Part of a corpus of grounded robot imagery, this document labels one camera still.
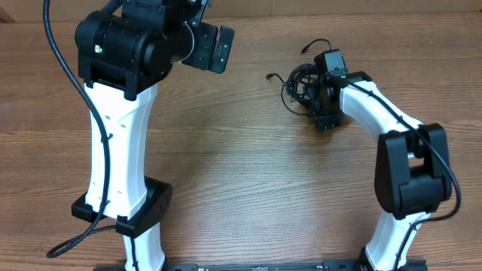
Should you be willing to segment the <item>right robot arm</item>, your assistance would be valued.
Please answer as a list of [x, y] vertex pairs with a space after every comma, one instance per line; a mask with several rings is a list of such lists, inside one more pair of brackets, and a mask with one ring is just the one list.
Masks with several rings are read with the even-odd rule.
[[364, 72], [349, 72], [340, 50], [327, 50], [308, 71], [307, 93], [319, 130], [349, 116], [377, 142], [374, 191], [382, 209], [353, 270], [426, 270], [407, 252], [422, 224], [459, 188], [453, 183], [447, 135], [398, 109]]

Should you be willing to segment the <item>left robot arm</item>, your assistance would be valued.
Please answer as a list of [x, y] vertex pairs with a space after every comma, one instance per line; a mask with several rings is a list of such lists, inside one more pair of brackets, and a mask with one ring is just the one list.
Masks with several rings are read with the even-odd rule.
[[88, 191], [72, 204], [84, 221], [115, 219], [125, 270], [161, 270], [160, 222], [172, 186], [145, 175], [148, 120], [160, 82], [176, 63], [221, 74], [235, 32], [203, 22], [205, 1], [115, 2], [75, 32], [78, 70], [91, 111]]

